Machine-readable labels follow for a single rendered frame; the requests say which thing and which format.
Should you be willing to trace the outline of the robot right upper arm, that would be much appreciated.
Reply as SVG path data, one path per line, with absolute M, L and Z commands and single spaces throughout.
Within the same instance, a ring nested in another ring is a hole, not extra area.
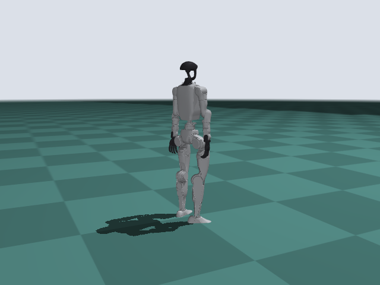
M 208 104 L 207 103 L 207 89 L 201 86 L 195 86 L 194 89 L 195 89 L 195 94 L 198 96 L 201 116 L 204 118 L 205 111 L 208 110 L 207 109 L 207 104 Z

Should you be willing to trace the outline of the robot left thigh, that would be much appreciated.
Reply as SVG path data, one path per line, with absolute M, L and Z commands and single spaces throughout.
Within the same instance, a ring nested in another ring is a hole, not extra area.
M 190 144 L 183 143 L 181 141 L 181 135 L 178 135 L 177 137 L 175 137 L 174 142 L 175 142 L 175 145 L 179 147 L 178 157 L 179 157 L 180 171 L 177 174 L 177 179 L 179 182 L 185 182 L 188 179 L 188 170 L 189 170 L 190 153 L 191 153 Z

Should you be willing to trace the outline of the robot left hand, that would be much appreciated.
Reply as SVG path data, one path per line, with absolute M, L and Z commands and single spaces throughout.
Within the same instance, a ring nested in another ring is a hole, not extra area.
M 173 131 L 171 132 L 171 138 L 172 139 L 170 140 L 170 143 L 169 143 L 169 152 L 175 153 L 175 150 L 176 150 L 176 152 L 178 153 L 177 146 L 175 145 L 175 142 L 174 142 L 175 137 L 173 137 Z M 171 147 L 171 151 L 170 151 L 170 147 Z

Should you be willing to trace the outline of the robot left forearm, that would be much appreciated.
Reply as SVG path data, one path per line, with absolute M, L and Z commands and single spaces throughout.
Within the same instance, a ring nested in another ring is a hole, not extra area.
M 172 114 L 172 127 L 171 127 L 171 129 L 172 129 L 172 131 L 173 131 L 173 137 L 177 137 L 177 136 L 178 136 L 179 120 L 180 120 L 179 117 L 174 116 L 174 115 Z

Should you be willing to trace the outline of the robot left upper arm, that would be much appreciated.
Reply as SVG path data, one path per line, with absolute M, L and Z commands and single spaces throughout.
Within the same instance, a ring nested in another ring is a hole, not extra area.
M 172 94 L 173 94 L 173 115 L 180 117 L 179 112 L 178 112 L 178 103 L 177 103 L 176 91 L 177 91 L 177 87 L 174 87 L 172 90 Z

